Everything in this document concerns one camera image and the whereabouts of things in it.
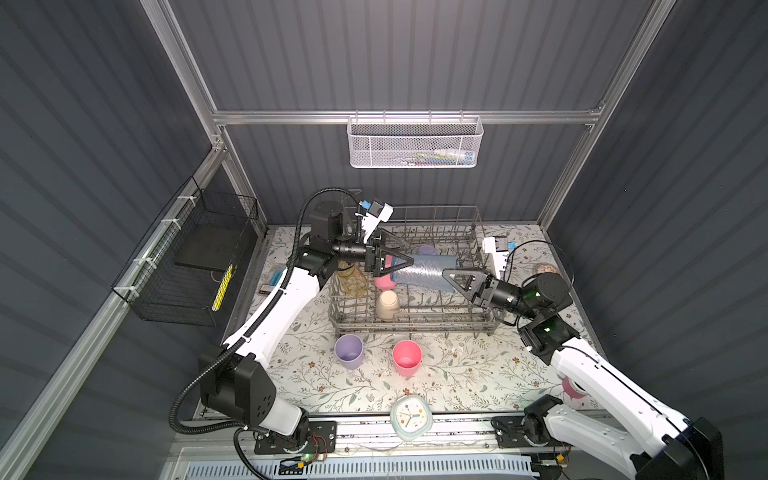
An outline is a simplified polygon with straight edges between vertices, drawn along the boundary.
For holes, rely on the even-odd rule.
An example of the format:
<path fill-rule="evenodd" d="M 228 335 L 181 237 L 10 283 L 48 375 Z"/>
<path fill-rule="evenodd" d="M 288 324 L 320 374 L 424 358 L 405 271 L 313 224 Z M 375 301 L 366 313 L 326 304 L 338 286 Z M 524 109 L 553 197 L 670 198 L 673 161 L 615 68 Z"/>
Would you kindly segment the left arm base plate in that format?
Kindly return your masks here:
<path fill-rule="evenodd" d="M 337 427 L 336 421 L 310 419 L 300 422 L 292 435 L 256 432 L 253 452 L 256 455 L 330 454 L 336 448 Z"/>

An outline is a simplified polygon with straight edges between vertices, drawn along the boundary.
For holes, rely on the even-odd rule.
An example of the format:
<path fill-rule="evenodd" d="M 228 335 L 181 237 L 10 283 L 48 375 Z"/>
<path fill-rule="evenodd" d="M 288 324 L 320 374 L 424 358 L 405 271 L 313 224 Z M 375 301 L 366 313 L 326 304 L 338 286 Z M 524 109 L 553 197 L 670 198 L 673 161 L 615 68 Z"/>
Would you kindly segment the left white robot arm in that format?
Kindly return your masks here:
<path fill-rule="evenodd" d="M 338 271 L 340 262 L 361 262 L 365 271 L 376 277 L 413 263 L 405 256 L 399 265 L 385 264 L 386 256 L 395 253 L 387 247 L 380 228 L 394 213 L 390 204 L 362 200 L 348 189 L 340 192 L 356 204 L 353 225 L 346 226 L 341 203 L 318 199 L 322 190 L 303 202 L 297 223 L 309 224 L 308 234 L 294 231 L 292 251 L 278 285 L 257 311 L 203 360 L 199 374 L 178 394 L 168 414 L 172 430 L 201 435 L 228 428 L 259 428 L 284 438 L 305 439 L 307 413 L 280 398 L 267 373 L 283 336 Z M 205 406 L 226 415 L 226 420 L 198 427 L 184 424 L 180 408 L 194 389 L 200 391 Z"/>

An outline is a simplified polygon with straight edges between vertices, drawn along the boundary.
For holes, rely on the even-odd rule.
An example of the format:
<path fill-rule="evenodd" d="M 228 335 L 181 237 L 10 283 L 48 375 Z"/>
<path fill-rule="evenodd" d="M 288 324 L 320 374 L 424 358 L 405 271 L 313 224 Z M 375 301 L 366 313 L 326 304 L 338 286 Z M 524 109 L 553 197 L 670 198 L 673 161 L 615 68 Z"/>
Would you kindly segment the pink cup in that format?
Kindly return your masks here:
<path fill-rule="evenodd" d="M 383 275 L 374 278 L 374 284 L 377 289 L 381 291 L 392 290 L 396 287 L 397 283 L 393 280 L 391 274 Z"/>
<path fill-rule="evenodd" d="M 394 346 L 392 358 L 396 372 L 403 377 L 411 377 L 418 370 L 423 353 L 416 342 L 402 340 Z"/>

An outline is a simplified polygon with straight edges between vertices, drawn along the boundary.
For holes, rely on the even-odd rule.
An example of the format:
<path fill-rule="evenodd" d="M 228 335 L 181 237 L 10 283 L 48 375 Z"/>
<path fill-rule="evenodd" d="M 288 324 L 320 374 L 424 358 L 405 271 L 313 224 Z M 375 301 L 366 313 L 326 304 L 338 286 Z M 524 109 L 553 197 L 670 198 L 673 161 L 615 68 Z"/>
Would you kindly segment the lilac cup front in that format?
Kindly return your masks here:
<path fill-rule="evenodd" d="M 418 247 L 417 253 L 419 255 L 434 256 L 434 255 L 438 255 L 439 251 L 434 245 L 421 245 Z"/>

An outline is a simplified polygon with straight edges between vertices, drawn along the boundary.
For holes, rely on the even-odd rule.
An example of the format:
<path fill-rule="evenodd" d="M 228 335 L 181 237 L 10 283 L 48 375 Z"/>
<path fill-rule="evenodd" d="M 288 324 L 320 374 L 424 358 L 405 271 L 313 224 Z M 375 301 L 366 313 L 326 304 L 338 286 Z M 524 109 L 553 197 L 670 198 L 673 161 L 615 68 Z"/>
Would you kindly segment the clear amber glass cup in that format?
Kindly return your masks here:
<path fill-rule="evenodd" d="M 364 298 L 368 292 L 368 280 L 356 263 L 340 261 L 336 272 L 341 291 L 350 297 Z"/>

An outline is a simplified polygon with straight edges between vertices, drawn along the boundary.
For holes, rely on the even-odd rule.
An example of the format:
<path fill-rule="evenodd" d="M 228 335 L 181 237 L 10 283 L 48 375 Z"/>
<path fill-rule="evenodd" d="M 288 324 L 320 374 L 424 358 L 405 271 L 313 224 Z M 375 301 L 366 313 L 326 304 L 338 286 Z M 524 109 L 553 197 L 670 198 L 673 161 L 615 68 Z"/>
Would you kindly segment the clear blue cup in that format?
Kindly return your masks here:
<path fill-rule="evenodd" d="M 419 255 L 412 254 L 414 264 L 406 269 L 392 273 L 397 284 L 422 287 L 453 293 L 455 290 L 442 277 L 444 269 L 457 269 L 458 258 L 454 255 Z"/>

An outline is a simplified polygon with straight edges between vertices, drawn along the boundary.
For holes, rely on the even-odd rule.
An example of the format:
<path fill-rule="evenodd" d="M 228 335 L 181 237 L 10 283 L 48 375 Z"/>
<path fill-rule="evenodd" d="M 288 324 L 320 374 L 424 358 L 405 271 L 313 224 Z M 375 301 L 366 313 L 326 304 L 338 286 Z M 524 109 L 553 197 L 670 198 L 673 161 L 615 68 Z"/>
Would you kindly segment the beige cup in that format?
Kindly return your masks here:
<path fill-rule="evenodd" d="M 393 320 L 400 310 L 398 295 L 393 290 L 384 290 L 376 299 L 375 312 L 380 320 Z"/>

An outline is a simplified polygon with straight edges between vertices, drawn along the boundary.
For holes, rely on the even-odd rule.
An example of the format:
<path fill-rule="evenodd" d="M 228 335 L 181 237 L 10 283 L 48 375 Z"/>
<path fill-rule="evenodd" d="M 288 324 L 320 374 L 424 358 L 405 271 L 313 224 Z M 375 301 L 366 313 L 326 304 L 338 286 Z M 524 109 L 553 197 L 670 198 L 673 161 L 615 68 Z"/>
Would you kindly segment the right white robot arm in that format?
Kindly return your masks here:
<path fill-rule="evenodd" d="M 483 270 L 446 269 L 443 278 L 471 304 L 527 319 L 518 333 L 527 350 L 593 397 L 620 423 L 613 428 L 552 395 L 524 410 L 534 446 L 568 443 L 630 479 L 722 479 L 721 432 L 705 418 L 690 420 L 643 390 L 602 358 L 565 322 L 573 302 L 560 275 L 545 272 L 517 286 Z"/>

